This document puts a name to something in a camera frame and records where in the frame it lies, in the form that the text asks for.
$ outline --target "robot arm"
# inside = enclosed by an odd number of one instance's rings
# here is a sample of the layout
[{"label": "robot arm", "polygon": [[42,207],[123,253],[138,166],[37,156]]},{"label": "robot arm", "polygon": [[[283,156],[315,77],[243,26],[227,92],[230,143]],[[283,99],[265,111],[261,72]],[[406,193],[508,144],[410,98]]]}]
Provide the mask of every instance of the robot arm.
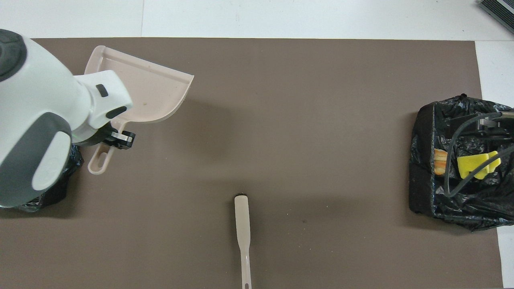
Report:
[{"label": "robot arm", "polygon": [[110,120],[133,106],[114,71],[73,76],[29,38],[0,29],[0,207],[44,193],[72,143],[132,146]]}]

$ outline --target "white brush handle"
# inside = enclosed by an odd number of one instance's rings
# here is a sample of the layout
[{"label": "white brush handle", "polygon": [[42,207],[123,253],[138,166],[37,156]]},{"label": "white brush handle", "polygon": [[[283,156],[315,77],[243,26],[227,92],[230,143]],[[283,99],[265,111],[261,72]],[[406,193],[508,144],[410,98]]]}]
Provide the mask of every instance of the white brush handle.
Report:
[{"label": "white brush handle", "polygon": [[234,199],[235,204],[235,229],[237,242],[241,250],[241,276],[243,289],[252,289],[250,275],[250,212],[248,210],[248,198],[239,195]]}]

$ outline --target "dustpan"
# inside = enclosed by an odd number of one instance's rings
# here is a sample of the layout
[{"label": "dustpan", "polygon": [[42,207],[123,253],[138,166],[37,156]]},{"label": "dustpan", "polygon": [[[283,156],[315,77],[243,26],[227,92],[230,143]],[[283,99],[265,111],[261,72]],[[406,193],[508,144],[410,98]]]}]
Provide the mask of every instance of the dustpan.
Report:
[{"label": "dustpan", "polygon": [[[160,122],[173,115],[186,97],[194,77],[105,46],[97,46],[84,74],[104,70],[116,72],[134,103],[130,110],[112,119],[111,125],[118,132],[123,131],[128,122]],[[95,175],[105,172],[116,150],[99,144],[87,165],[89,172]]]}]

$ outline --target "trash bag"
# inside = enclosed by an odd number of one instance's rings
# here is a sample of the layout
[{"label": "trash bag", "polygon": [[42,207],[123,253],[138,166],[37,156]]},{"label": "trash bag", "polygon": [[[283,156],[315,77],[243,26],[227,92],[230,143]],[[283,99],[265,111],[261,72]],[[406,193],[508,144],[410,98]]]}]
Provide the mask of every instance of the trash bag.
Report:
[{"label": "trash bag", "polygon": [[465,94],[423,106],[412,130],[409,208],[471,231],[514,224],[514,157],[511,153],[502,157],[501,164],[484,179],[473,177],[452,197],[445,194],[443,186],[445,174],[448,174],[450,189],[462,181],[457,157],[500,153],[513,146],[514,119],[501,119],[497,125],[476,122],[466,127],[456,138],[448,172],[438,171],[444,166],[437,156],[449,151],[453,133],[465,120],[480,114],[512,111],[506,105],[469,98]]},{"label": "trash bag", "polygon": [[72,144],[68,162],[57,182],[39,197],[26,204],[17,206],[17,209],[25,212],[36,212],[46,206],[60,202],[66,197],[69,178],[83,163],[84,159],[82,158],[79,147]]}]

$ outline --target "brown mat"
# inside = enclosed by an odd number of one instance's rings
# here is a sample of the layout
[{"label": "brown mat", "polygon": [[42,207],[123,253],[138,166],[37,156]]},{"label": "brown mat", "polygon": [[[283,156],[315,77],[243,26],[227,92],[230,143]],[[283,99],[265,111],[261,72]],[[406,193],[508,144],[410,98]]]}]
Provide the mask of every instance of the brown mat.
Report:
[{"label": "brown mat", "polygon": [[254,288],[502,286],[496,230],[407,205],[417,110],[481,97],[473,42],[38,42],[74,74],[106,45],[196,77],[177,114],[127,126],[135,146],[105,174],[84,166],[61,203],[1,212],[2,288],[240,288],[240,192]]}]

